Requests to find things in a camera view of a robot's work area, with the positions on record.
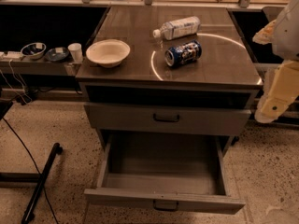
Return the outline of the grey drawer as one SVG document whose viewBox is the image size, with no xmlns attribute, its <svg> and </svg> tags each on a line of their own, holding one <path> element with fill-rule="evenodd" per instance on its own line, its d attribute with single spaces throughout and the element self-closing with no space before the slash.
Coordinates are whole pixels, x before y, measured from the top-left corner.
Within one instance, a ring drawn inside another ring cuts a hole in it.
<svg viewBox="0 0 299 224">
<path fill-rule="evenodd" d="M 249 110 L 86 103 L 93 128 L 153 133 L 237 136 Z"/>
<path fill-rule="evenodd" d="M 93 204 L 156 211 L 235 214 L 216 136 L 115 132 L 107 141 Z"/>
</svg>

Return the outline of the grey drawer cabinet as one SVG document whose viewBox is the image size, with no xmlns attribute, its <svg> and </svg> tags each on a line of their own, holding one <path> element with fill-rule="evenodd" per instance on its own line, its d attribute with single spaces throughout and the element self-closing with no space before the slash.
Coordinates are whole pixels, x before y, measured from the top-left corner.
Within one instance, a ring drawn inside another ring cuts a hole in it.
<svg viewBox="0 0 299 224">
<path fill-rule="evenodd" d="M 116 67 L 85 60 L 76 75 L 102 143 L 131 132 L 228 145 L 242 132 L 263 82 L 226 9 L 113 6 L 96 38 L 131 49 Z"/>
</svg>

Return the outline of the blue soda can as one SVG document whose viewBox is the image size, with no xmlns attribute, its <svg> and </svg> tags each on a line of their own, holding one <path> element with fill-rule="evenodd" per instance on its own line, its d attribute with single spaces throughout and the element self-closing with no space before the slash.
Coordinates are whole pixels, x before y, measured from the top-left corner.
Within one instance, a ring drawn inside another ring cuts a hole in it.
<svg viewBox="0 0 299 224">
<path fill-rule="evenodd" d="M 196 62 L 202 54 L 202 47 L 197 40 L 169 48 L 164 59 L 170 67 Z"/>
</svg>

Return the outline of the white paper bowl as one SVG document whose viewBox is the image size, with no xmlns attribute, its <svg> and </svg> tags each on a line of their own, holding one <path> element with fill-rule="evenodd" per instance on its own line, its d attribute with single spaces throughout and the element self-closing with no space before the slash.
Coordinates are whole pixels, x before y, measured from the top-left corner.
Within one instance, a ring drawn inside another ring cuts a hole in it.
<svg viewBox="0 0 299 224">
<path fill-rule="evenodd" d="M 107 39 L 89 46 L 86 50 L 86 57 L 102 67 L 112 68 L 120 65 L 130 51 L 130 47 L 123 41 Z"/>
</svg>

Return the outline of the clear plastic water bottle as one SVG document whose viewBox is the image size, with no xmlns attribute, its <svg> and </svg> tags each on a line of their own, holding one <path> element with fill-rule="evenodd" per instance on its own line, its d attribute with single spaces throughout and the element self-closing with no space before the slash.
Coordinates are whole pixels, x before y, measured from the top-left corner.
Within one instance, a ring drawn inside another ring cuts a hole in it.
<svg viewBox="0 0 299 224">
<path fill-rule="evenodd" d="M 152 34 L 155 38 L 173 40 L 186 35 L 196 34 L 200 25 L 199 18 L 192 16 L 175 21 L 167 21 L 159 29 L 155 29 Z"/>
</svg>

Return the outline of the white paper cup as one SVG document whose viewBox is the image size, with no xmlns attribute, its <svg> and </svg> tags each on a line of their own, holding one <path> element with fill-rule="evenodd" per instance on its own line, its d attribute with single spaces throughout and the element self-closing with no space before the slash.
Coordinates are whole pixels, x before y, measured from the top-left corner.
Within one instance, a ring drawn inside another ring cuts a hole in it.
<svg viewBox="0 0 299 224">
<path fill-rule="evenodd" d="M 76 63 L 81 63 L 83 61 L 82 48 L 79 43 L 70 44 L 68 50 Z"/>
</svg>

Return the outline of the dark blue small bowl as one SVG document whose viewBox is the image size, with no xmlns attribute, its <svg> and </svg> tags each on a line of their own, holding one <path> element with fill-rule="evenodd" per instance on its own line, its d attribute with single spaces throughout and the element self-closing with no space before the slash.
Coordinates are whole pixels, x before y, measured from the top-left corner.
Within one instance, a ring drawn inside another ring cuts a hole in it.
<svg viewBox="0 0 299 224">
<path fill-rule="evenodd" d="M 50 49 L 47 51 L 45 54 L 45 58 L 49 62 L 61 62 L 65 60 L 69 55 L 69 50 L 65 47 L 59 47 L 59 48 L 54 48 Z"/>
</svg>

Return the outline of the white bowl with dark contents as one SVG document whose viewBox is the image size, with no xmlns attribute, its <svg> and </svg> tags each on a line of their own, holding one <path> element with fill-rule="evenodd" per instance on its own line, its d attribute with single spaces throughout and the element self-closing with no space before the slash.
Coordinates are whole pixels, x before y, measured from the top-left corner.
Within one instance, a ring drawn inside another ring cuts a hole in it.
<svg viewBox="0 0 299 224">
<path fill-rule="evenodd" d="M 46 50 L 46 45 L 41 42 L 34 42 L 24 46 L 21 49 L 21 55 L 30 60 L 38 60 L 40 59 Z"/>
</svg>

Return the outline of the grey side shelf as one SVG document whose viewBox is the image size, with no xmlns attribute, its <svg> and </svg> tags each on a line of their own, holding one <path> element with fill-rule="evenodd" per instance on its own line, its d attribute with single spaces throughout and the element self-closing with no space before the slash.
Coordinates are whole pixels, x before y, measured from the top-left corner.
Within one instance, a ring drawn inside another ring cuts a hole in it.
<svg viewBox="0 0 299 224">
<path fill-rule="evenodd" d="M 1 60 L 0 69 L 3 73 L 43 76 L 75 76 L 80 68 L 79 63 L 51 63 L 44 59 L 37 61 Z"/>
</svg>

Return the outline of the white power strip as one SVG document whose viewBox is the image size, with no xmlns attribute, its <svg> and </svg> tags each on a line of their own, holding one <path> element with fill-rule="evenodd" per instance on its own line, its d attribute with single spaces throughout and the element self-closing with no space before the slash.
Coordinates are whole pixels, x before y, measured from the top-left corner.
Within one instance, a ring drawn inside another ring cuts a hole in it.
<svg viewBox="0 0 299 224">
<path fill-rule="evenodd" d="M 0 59 L 8 59 L 8 60 L 21 60 L 22 55 L 18 51 L 8 51 L 8 52 L 0 52 Z"/>
</svg>

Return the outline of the black stand leg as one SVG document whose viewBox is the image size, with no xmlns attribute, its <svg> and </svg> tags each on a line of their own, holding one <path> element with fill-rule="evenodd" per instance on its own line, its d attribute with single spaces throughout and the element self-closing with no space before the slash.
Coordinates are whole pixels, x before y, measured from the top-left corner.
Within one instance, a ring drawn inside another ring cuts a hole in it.
<svg viewBox="0 0 299 224">
<path fill-rule="evenodd" d="M 0 173 L 0 184 L 5 183 L 35 183 L 35 190 L 32 197 L 24 211 L 24 215 L 21 219 L 21 224 L 29 224 L 35 217 L 34 211 L 41 195 L 44 190 L 44 186 L 48 175 L 50 173 L 51 166 L 54 163 L 55 157 L 63 152 L 63 148 L 59 143 L 55 143 L 51 149 L 47 162 L 44 166 L 42 173 Z"/>
</svg>

